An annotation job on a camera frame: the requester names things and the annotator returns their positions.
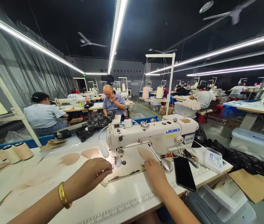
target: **gold bangle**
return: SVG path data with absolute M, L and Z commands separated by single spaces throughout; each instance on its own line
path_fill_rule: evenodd
M 60 200 L 61 200 L 61 203 L 63 204 L 63 206 L 66 209 L 69 209 L 72 206 L 72 202 L 69 202 L 67 200 L 67 197 L 63 191 L 63 182 L 61 182 L 58 186 L 58 193 L 59 193 L 59 197 L 60 197 Z

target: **light blue shirt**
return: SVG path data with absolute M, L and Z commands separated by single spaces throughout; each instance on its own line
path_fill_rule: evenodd
M 117 102 L 126 106 L 125 98 L 122 95 L 115 93 L 115 97 Z M 118 106 L 115 103 L 111 102 L 107 97 L 103 101 L 102 108 L 107 110 L 115 110 L 116 115 L 122 115 L 125 112 L 125 110 L 119 109 Z
M 57 118 L 65 115 L 55 105 L 33 104 L 24 108 L 24 114 L 32 128 L 48 128 L 57 123 Z

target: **smartphone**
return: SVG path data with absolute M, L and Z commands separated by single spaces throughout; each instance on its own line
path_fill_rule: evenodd
M 189 161 L 181 156 L 174 158 L 176 183 L 190 191 L 196 192 L 196 186 Z

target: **white shirt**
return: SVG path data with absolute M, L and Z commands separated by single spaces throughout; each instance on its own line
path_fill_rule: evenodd
M 59 110 L 55 105 L 33 104 L 24 108 L 24 114 L 31 127 L 48 128 L 55 125 L 57 118 L 66 113 Z
M 246 90 L 247 88 L 245 86 L 235 86 L 231 89 L 232 91 L 230 94 L 241 95 L 241 92 L 243 92 L 243 90 Z
M 193 96 L 197 99 L 197 102 L 201 104 L 201 106 L 208 107 L 212 100 L 215 100 L 215 94 L 210 91 L 201 91 L 193 94 Z

